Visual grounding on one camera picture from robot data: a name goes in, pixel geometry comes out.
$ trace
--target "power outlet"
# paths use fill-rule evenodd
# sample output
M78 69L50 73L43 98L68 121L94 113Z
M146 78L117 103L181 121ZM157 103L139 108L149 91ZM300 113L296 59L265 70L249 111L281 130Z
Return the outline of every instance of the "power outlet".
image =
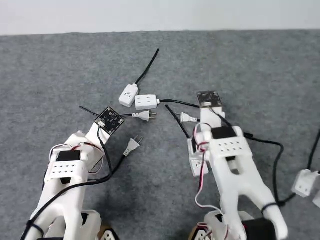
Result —
M303 198L310 196L318 176L320 176L320 172L318 171L311 172L308 169L301 170L296 176L292 186L292 192Z
M135 96L135 109L137 110L150 110L155 109L160 100L157 99L156 95L138 95Z
M139 93L136 84L127 85L119 97L119 103L125 107L130 108L135 101L135 96Z
M194 177L199 177L201 173L202 161L190 160L190 166ZM208 174L209 168L206 162L203 165L203 174Z

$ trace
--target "robotic arm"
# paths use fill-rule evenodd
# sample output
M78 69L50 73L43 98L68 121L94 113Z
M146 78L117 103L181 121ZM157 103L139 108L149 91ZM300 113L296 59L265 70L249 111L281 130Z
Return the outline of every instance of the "robotic arm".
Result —
M104 155L109 157L104 145L123 123L123 118L108 107L87 134L78 131L64 144L51 149L40 201L27 223L22 240L98 239L102 222L99 213L83 210L86 186L109 180L119 163L101 180L89 181L89 171L104 160ZM131 139L121 161L139 146L135 139Z
M194 130L193 138L188 140L189 161L195 176L199 172L195 164L199 166L204 160L201 175L208 172L209 163L216 180L223 216L215 211L204 218L204 222L214 230L214 239L286 239L288 227L271 190L257 170L243 131L225 120L217 92L198 92L197 96L201 121ZM253 220L247 213L238 212L241 195L247 196L262 211L264 219Z

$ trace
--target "gray carpet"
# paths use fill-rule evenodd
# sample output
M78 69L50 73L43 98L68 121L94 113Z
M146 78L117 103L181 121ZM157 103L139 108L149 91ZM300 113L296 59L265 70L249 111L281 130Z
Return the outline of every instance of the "gray carpet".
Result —
M134 107L118 97L160 48L141 94L197 104L196 92L217 90L227 118L262 139L279 141L280 198L306 167L320 127L320 31L218 31L57 34L0 37L0 232L19 239L41 195L48 153L74 132L88 131L95 112ZM199 116L190 107L175 112ZM97 210L120 238L185 240L207 210L194 203L198 179L189 166L186 138L160 105L149 123L128 118L107 144L114 162L130 137L142 146L108 183L88 187L85 208ZM272 187L276 146L250 142L265 183ZM314 156L320 169L320 151ZM296 197L282 210L292 240L318 240L320 209ZM219 204L212 175L203 203ZM247 199L239 209L261 214Z

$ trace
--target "two-prong plug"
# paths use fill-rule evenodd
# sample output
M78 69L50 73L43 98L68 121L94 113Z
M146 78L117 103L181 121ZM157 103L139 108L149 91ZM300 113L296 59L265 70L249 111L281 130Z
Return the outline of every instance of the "two-prong plug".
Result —
M156 119L155 117L150 116L150 115L157 115L157 114L154 112L150 112L150 111L142 111L142 112L132 113L133 118L142 119L147 122L149 122L149 120Z
M130 138L128 146L126 147L126 150L124 151L123 155L128 156L133 150L136 150L138 147L140 147L140 143L143 139L144 138L139 137L139 135L137 135L135 138Z

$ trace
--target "black cable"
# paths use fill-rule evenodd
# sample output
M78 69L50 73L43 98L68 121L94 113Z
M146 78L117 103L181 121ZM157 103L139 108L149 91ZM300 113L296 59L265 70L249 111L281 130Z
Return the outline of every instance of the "black cable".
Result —
M186 138L189 139L190 136L187 132L187 130L185 129L184 125L179 121L178 117L175 115L174 111L171 110L171 108L168 105L165 105L165 107L168 109L168 111L172 114L172 116L174 117L174 119L176 120L176 122L179 124L180 128L182 129L183 133L185 134Z
M45 231L41 227L39 227L38 225L36 225L34 223L30 223L30 226L37 229L41 233L42 238L45 236Z
M225 118L224 118L223 116L221 116L220 114L216 113L212 108L210 108L210 111L211 111L212 113L214 113L215 115L217 115L217 116L221 119L221 121L224 122L229 128L232 128L232 127L233 127L233 125L232 125L227 119L225 119Z
M272 203L269 203L269 204L265 205L265 206L261 209L262 215L264 214L265 210L267 210L267 208L269 208L269 207L271 207L271 206L278 206L278 203L272 202Z
M289 202L290 200L292 200L296 196L296 194L291 194L285 200L280 200L279 199L278 185L277 185L277 167L278 167L278 162L279 162L279 160L281 158L281 155L285 150L285 147L281 143L276 142L276 141L261 140L261 139L258 139L258 138L255 138L255 137L249 137L249 136L247 136L246 138L249 139L249 140L255 141L255 142L259 142L259 143L263 143L263 144L271 144L271 145L276 145L276 146L280 147L280 151L277 154L277 156L276 156L276 158L274 160L274 163L273 163L272 184L273 184L273 194L274 194L275 202L278 204L279 207L285 206L285 204L287 202Z
M110 159L110 157L109 157L109 154L108 154L108 151L107 151L107 149L106 149L105 144L103 143L103 141L101 140L101 138L100 138L100 136L99 136L100 129L101 129L101 127L99 126L98 132L97 132L97 137L98 137L98 139L99 139L99 142L100 142L100 144L101 144L101 147L103 148L103 151L104 151L104 154L105 154L105 158L106 158L106 161L108 162L108 166L109 166L109 174L110 174L111 177L112 177L113 172L112 172L111 159Z
M132 117L132 113L128 113L128 114L121 114L121 117Z
M83 187L83 186L93 186L93 185L98 185L98 184L102 184L102 183L105 183L107 181L109 181L111 179L111 177L113 176L113 174L119 169L120 165L122 164L123 160L124 160L124 157L122 156L121 159L119 160L119 162L117 163L117 165L115 166L114 170L112 170L112 166L111 166L111 161L110 161L110 157L109 157L109 154L108 154L108 151L105 147L105 145L103 144L100 136L99 136L99 130L100 128L98 129L98 133L97 133L97 136L99 138L99 141L100 141L100 144L104 150L104 153L105 153L105 157L108 161L108 165L109 165L109 169L110 169L110 173L105 176L105 177L102 177L100 179L97 179L95 181L89 181L89 182L83 182L83 183L79 183L79 184L75 184L75 185L72 185L72 186L69 186L69 187L66 187L65 189L61 190L60 192L58 192L53 198L51 198L45 205L42 206L42 208L39 209L39 211L33 216L33 218L31 218L27 224L26 224L26 228L21 236L21 239L20 240L25 240L26 237L27 237L27 234L29 232L29 230L33 227L35 221L37 220L37 218L44 212L44 210L50 206L50 204L52 204L55 200L57 200L61 195L63 195L64 193L66 193L67 191L71 190L71 189L75 189L75 188L79 188L79 187Z
M95 112L89 110L88 108L85 108L84 106L79 106L79 108L81 108L82 110L85 110L86 112L92 114L93 116L96 116L96 117L100 116L98 113L95 113Z
M115 174L115 173L118 171L119 167L121 166L122 162L125 160L126 157L127 157L127 156L125 156L125 155L122 155L122 156L121 156L121 158L119 159L117 165L116 165L115 168L112 170L112 174ZM89 181L89 182L97 182L97 181L100 181L100 180L101 180L101 178L99 178L99 179L89 179L88 181Z
M159 53L159 48L156 50L155 54L153 55L153 58L151 59L151 61L149 62L148 66L146 67L146 69L144 70L144 72L142 73L142 75L135 81L135 84L138 85L138 83L146 76L146 74L148 73L151 65L154 63L158 53Z
M311 164L312 164L312 161L314 159L314 155L315 155L319 140L320 140L320 129L319 129L318 134L317 134L317 136L315 138L315 142L313 144L313 147L312 147L312 150L311 150L311 153L310 153L310 156L309 156L308 165L307 165L306 169L309 169L309 170L311 169Z
M90 114L93 115L93 116L96 116L96 117L99 117L99 116L100 116L100 114L95 113L95 112L89 110L88 108L86 108L86 107L84 107L84 106L79 106L79 108L81 108L82 110L85 110L86 112L90 113ZM121 116L121 117L132 117L132 113L121 114L120 116Z
M173 100L173 99L162 99L162 100L160 100L160 103L175 103L175 104L182 104L182 105L186 105L186 106L197 108L197 109L200 108L198 105L188 103L185 101Z

